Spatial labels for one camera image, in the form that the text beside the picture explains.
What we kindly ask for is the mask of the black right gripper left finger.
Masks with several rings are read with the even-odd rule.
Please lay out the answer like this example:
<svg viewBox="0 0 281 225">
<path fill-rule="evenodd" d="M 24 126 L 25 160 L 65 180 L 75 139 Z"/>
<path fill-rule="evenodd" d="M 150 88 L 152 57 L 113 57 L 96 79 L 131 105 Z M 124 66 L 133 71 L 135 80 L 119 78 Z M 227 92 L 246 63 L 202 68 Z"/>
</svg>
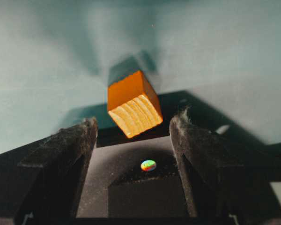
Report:
<svg viewBox="0 0 281 225">
<path fill-rule="evenodd" d="M 32 207 L 38 225 L 76 217 L 97 135 L 97 120 L 86 118 L 49 136 L 18 163 L 40 169 Z"/>
</svg>

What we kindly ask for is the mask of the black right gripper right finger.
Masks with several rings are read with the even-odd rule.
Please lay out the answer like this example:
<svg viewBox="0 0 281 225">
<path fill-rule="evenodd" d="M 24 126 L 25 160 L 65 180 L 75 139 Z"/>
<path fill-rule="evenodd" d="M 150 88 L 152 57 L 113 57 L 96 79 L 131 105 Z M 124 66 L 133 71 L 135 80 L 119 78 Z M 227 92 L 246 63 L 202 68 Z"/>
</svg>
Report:
<svg viewBox="0 0 281 225">
<path fill-rule="evenodd" d="M 281 218 L 271 186 L 281 181 L 281 158 L 193 124 L 188 108 L 169 131 L 189 216 Z"/>
</svg>

